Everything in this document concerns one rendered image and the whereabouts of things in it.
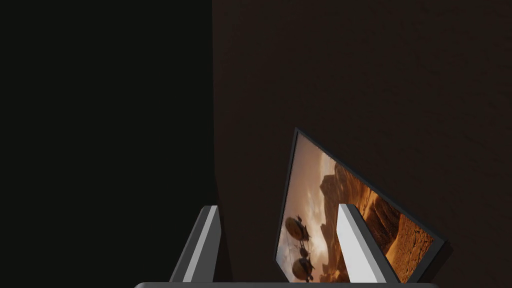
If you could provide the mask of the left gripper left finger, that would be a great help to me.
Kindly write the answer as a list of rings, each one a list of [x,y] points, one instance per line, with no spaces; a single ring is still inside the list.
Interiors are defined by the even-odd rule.
[[[212,282],[221,234],[218,206],[204,206],[200,210],[169,281]]]

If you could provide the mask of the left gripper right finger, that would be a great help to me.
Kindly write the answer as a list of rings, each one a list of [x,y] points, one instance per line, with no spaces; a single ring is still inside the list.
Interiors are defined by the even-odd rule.
[[[355,205],[339,204],[336,233],[351,283],[400,283]]]

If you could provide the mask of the framed desert landscape picture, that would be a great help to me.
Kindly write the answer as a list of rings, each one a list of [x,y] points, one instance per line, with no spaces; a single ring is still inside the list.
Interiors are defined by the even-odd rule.
[[[445,237],[296,129],[274,255],[287,281],[350,283],[339,204],[356,206],[400,283],[431,282],[453,253]]]

